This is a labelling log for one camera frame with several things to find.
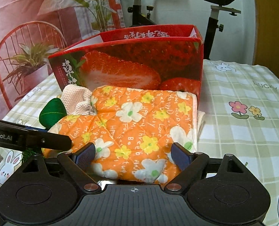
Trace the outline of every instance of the blue gripper pad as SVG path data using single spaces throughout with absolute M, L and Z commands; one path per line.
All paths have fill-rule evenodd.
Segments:
M 186 169 L 193 161 L 194 155 L 179 143 L 173 143 L 171 146 L 171 157 L 180 170 Z
M 83 171 L 86 171 L 89 164 L 95 158 L 95 145 L 88 143 L 75 152 L 72 156 L 72 161 Z

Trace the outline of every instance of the wooden door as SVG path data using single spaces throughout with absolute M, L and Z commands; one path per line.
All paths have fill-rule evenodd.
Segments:
M 269 68 L 279 78 L 279 0 L 256 1 L 254 65 Z

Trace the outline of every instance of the pink flower print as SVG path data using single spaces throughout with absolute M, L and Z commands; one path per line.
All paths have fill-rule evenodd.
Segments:
M 241 112 L 242 114 L 246 114 L 246 109 L 248 108 L 246 105 L 243 105 L 239 101 L 229 102 L 228 103 L 232 107 L 232 111 L 234 112 Z
M 248 115 L 241 115 L 241 113 L 246 114 L 246 112 L 247 112 L 246 109 L 248 108 L 246 105 L 243 105 L 239 101 L 229 102 L 228 104 L 232 107 L 232 111 L 239 113 L 239 114 L 232 113 L 232 116 L 236 117 L 237 119 L 247 119 L 248 118 Z

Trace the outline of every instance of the strawberry image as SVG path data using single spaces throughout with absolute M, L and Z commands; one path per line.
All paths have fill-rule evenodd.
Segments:
M 161 83 L 159 90 L 169 90 L 176 92 L 190 92 L 199 99 L 200 81 L 183 77 L 176 77 Z
M 161 79 L 147 65 L 125 61 L 103 52 L 91 51 L 81 60 L 80 75 L 84 86 L 93 91 L 103 85 L 155 90 Z
M 163 81 L 182 75 L 185 69 L 201 65 L 198 42 L 187 40 L 143 41 L 99 48 L 99 51 L 123 60 L 147 65 L 156 70 Z

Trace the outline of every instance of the white wall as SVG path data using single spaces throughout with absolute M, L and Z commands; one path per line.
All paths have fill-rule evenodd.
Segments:
M 132 24 L 132 14 L 127 8 L 134 0 L 121 0 L 126 26 Z M 194 24 L 205 36 L 210 3 L 204 0 L 142 0 L 142 13 L 146 5 L 154 6 L 151 19 L 157 24 Z M 229 7 L 241 10 L 238 16 L 221 11 L 219 24 L 224 24 L 223 32 L 217 31 L 210 59 L 251 64 L 255 40 L 254 0 L 235 0 Z

